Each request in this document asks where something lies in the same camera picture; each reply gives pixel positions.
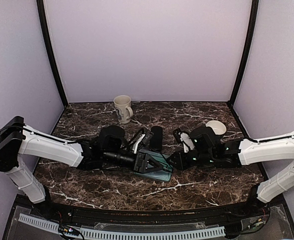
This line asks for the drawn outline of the blue textured glasses case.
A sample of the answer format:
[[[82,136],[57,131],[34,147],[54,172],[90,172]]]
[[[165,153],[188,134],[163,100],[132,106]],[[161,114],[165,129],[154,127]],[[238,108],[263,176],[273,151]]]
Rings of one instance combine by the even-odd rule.
[[[138,172],[134,172],[135,175],[161,182],[170,181],[173,167],[166,161],[167,156],[142,149],[137,152],[137,157],[141,166]]]

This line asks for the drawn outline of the black hard glasses case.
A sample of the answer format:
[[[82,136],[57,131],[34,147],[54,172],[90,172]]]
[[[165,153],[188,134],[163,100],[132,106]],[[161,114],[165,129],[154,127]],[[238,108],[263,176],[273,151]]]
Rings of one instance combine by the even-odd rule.
[[[153,133],[153,136],[150,140],[149,147],[152,150],[161,152],[163,143],[163,128],[160,126],[153,126],[151,128],[151,132]]]

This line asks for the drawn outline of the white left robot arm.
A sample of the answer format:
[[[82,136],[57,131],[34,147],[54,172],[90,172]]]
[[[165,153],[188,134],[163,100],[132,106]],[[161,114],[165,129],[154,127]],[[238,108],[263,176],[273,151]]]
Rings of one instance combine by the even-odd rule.
[[[72,168],[90,171],[110,162],[141,175],[171,173],[166,157],[144,150],[154,137],[151,131],[140,129],[136,142],[125,139],[125,131],[117,125],[100,130],[92,140],[61,139],[40,132],[16,116],[0,129],[0,172],[5,173],[18,189],[24,192],[46,218],[57,214],[47,188],[39,183],[24,163],[22,156],[30,155],[66,164]]]

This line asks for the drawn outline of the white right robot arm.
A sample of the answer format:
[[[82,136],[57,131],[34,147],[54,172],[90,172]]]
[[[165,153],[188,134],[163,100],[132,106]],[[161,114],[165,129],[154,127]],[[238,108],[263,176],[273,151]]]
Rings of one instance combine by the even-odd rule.
[[[222,142],[226,126],[211,120],[190,133],[176,129],[173,135],[184,149],[173,153],[166,161],[183,171],[193,166],[237,168],[255,163],[291,160],[292,162],[270,179],[250,190],[248,201],[242,205],[242,213],[254,216],[262,204],[294,187],[294,131],[270,138],[240,138]]]

